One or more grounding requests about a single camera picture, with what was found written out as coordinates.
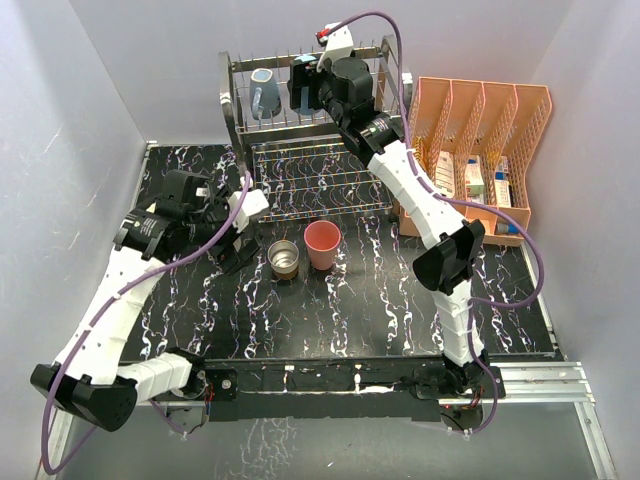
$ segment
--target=rack wire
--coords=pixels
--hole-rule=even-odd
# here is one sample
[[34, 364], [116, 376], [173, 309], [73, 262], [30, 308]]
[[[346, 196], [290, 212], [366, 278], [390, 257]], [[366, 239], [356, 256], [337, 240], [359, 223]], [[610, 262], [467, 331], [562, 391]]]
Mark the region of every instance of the rack wire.
[[388, 190], [339, 138], [271, 143], [254, 150], [254, 178], [280, 222], [391, 209]]
[[[389, 65], [396, 61], [396, 50], [393, 36], [383, 37], [380, 45], [354, 49], [374, 78], [376, 108], [392, 117], [400, 110], [397, 64]], [[345, 149], [327, 113], [301, 116], [289, 108], [289, 67], [302, 54], [300, 49], [265, 58], [238, 56], [235, 61], [227, 52], [219, 54], [220, 103], [238, 167], [241, 173], [252, 171], [271, 205], [260, 222], [390, 210], [389, 192]], [[320, 56], [313, 49], [310, 55]], [[250, 113], [250, 77], [256, 68], [272, 69], [280, 92], [282, 111], [268, 120], [256, 120]], [[410, 75], [402, 80], [408, 109]]]

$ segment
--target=white box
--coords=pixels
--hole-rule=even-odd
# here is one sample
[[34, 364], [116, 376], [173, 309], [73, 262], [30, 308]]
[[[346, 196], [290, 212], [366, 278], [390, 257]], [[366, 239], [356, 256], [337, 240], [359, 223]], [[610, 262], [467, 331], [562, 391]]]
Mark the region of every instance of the white box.
[[509, 180], [495, 180], [496, 204], [499, 207], [511, 206], [511, 195], [509, 194]]
[[500, 163], [498, 163], [496, 172], [509, 173], [509, 160], [504, 155], [500, 157]]
[[440, 189], [440, 195], [453, 198], [456, 195], [456, 184], [453, 178], [453, 160], [449, 152], [440, 152], [436, 164], [436, 187]]
[[476, 155], [475, 163], [468, 163], [464, 171], [464, 183], [467, 189], [467, 196], [477, 196], [484, 193], [484, 181], [482, 180], [482, 171], [480, 170], [480, 158]]

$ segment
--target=white wall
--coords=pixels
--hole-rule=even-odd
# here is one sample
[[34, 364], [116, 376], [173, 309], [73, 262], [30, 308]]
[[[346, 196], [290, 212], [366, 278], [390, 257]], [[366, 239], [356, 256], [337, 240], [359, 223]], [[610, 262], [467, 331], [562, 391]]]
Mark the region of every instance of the white wall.
[[0, 0], [0, 477], [40, 458], [29, 385], [82, 318], [144, 142], [67, 0]]
[[543, 293], [621, 479], [640, 467], [639, 24], [637, 1], [578, 1], [533, 77], [555, 102], [529, 182]]
[[[144, 138], [206, 143], [229, 141], [219, 108], [220, 51], [244, 58], [309, 50], [326, 23], [381, 9], [400, 25], [415, 75], [526, 82], [571, 0], [71, 3]], [[390, 32], [382, 19], [353, 27], [365, 44]]]

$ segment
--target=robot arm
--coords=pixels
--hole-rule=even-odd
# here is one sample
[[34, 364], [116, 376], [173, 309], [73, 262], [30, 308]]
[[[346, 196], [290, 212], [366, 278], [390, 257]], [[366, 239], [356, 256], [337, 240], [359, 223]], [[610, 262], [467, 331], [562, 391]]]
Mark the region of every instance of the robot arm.
[[[94, 425], [117, 430], [136, 404], [195, 382], [193, 356], [179, 349], [118, 367], [140, 310], [162, 275], [155, 275], [118, 297], [94, 328], [90, 322], [114, 292], [209, 240], [239, 198], [240, 192], [230, 194], [228, 188], [218, 188], [208, 177], [169, 171], [154, 203], [136, 207], [125, 218], [114, 240], [107, 270], [83, 320], [52, 365], [36, 366], [31, 383], [47, 396], [60, 365], [86, 331], [90, 335], [71, 359], [55, 399], [58, 408]], [[258, 244], [255, 239], [243, 244], [240, 235], [249, 220], [262, 215], [268, 206], [261, 191], [248, 192], [232, 228], [209, 250], [223, 272], [232, 273], [252, 260]]]
[[[404, 132], [388, 114], [374, 106], [373, 78], [366, 62], [352, 56], [347, 27], [331, 35], [327, 25], [316, 36], [324, 52], [318, 60], [295, 60], [290, 67], [291, 108], [302, 95], [311, 108], [324, 109], [338, 126], [346, 148], [391, 191], [416, 225], [427, 252], [413, 263], [420, 282], [432, 292], [444, 336], [444, 355], [459, 368], [473, 363], [467, 341], [473, 262], [484, 227], [469, 223], [451, 205], [418, 183], [407, 159]], [[418, 176], [437, 191], [424, 171]], [[475, 328], [473, 348], [483, 345]]]

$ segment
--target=blue mug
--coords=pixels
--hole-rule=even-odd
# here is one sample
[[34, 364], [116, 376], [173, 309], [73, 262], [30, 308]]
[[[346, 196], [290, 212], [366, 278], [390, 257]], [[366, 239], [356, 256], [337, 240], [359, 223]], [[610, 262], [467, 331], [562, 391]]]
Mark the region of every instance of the blue mug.
[[273, 118], [282, 110], [278, 83], [268, 68], [257, 68], [251, 74], [249, 97], [251, 115], [256, 120]]

